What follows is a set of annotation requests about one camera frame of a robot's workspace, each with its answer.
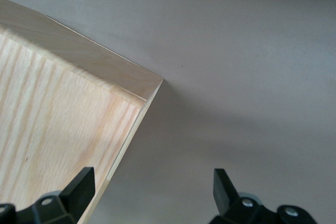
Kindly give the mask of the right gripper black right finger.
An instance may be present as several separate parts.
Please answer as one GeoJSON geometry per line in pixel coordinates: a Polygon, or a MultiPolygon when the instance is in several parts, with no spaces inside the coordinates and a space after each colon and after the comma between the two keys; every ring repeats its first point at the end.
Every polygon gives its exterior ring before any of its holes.
{"type": "Polygon", "coordinates": [[[240,196],[226,171],[214,169],[213,196],[219,215],[211,223],[316,223],[304,209],[281,205],[276,212],[249,196],[240,196]]]}

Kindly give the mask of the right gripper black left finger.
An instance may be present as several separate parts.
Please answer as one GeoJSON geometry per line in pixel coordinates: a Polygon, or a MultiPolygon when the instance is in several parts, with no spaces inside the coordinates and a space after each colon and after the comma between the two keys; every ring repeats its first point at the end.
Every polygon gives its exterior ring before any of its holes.
{"type": "Polygon", "coordinates": [[[84,167],[62,190],[44,194],[23,210],[1,204],[1,223],[78,223],[95,195],[93,167],[84,167]]]}

